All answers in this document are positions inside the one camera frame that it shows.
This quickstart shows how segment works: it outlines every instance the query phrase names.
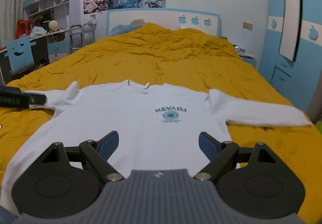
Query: sweatshirt sleeve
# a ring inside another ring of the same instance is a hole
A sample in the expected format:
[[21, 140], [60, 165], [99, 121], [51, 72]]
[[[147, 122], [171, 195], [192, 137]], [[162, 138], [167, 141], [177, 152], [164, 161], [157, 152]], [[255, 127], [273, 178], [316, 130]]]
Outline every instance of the sweatshirt sleeve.
[[227, 124], [250, 126], [305, 126], [312, 124], [295, 107], [231, 97], [218, 90], [209, 92], [210, 106]]
[[31, 105], [31, 109], [43, 108], [54, 110], [54, 117], [58, 116], [61, 112], [68, 109], [68, 107], [75, 105], [83, 96], [78, 89], [78, 82], [74, 81], [65, 90], [51, 90], [51, 91], [25, 91], [25, 93], [45, 94], [47, 97], [44, 105]]

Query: blue wardrobe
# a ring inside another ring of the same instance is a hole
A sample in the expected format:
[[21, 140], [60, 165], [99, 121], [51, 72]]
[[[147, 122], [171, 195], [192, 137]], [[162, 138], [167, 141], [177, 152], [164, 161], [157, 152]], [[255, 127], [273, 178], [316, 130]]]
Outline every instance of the blue wardrobe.
[[[307, 112], [322, 72], [322, 0], [289, 1], [293, 3], [291, 10], [288, 0], [269, 0], [259, 72], [295, 107]], [[297, 3], [301, 7], [299, 14], [290, 19]], [[290, 31], [294, 23], [299, 27]], [[292, 41], [294, 35], [299, 37], [297, 42]]]

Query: yellow comforter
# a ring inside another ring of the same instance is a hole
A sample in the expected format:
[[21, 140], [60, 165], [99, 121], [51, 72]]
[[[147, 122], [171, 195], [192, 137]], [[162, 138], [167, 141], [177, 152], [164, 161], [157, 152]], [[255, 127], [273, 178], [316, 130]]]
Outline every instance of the yellow comforter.
[[[155, 24], [101, 39], [8, 86], [65, 90], [72, 81], [85, 87], [126, 79], [204, 92], [216, 88], [234, 97], [291, 105], [239, 58], [227, 40], [193, 29], [170, 31]], [[0, 181], [12, 156], [51, 116], [47, 110], [0, 110]], [[299, 216], [316, 223], [322, 217], [322, 137], [316, 128], [230, 125], [228, 129], [240, 146], [264, 141], [295, 172], [306, 190]]]

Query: shelf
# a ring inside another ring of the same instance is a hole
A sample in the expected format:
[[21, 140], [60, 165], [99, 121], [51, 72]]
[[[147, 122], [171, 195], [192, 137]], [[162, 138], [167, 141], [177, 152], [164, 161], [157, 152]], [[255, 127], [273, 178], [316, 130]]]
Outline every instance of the shelf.
[[42, 0], [38, 0], [38, 1], [34, 2], [34, 3], [32, 3], [32, 4], [29, 4], [29, 5], [28, 5], [28, 6], [26, 6], [24, 9], [29, 8], [29, 7], [31, 7], [31, 6], [34, 6], [34, 5], [36, 5], [39, 1], [42, 1]]
[[65, 2], [62, 2], [62, 3], [60, 3], [60, 4], [57, 4], [57, 5], [54, 5], [54, 6], [50, 6], [50, 7], [46, 8], [46, 9], [43, 9], [43, 10], [41, 10], [41, 11], [38, 11], [38, 12], [36, 12], [36, 13], [33, 13], [33, 14], [29, 15], [29, 16], [28, 16], [28, 18], [30, 18], [30, 17], [32, 17], [32, 16], [34, 16], [34, 15], [37, 15], [37, 14], [39, 14], [39, 13], [42, 13], [42, 12], [44, 12], [44, 11], [47, 11], [47, 10], [49, 10], [49, 9], [51, 9], [51, 8], [55, 8], [55, 7], [57, 7], [57, 6], [63, 5], [63, 4], [68, 3], [68, 2], [69, 2], [69, 1], [65, 1]]

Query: light switch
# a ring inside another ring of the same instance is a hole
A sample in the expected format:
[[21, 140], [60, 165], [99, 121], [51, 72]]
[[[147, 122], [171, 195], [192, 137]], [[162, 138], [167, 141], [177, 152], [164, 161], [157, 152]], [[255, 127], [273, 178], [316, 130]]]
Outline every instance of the light switch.
[[243, 22], [243, 28], [247, 30], [253, 30], [253, 25], [251, 23]]

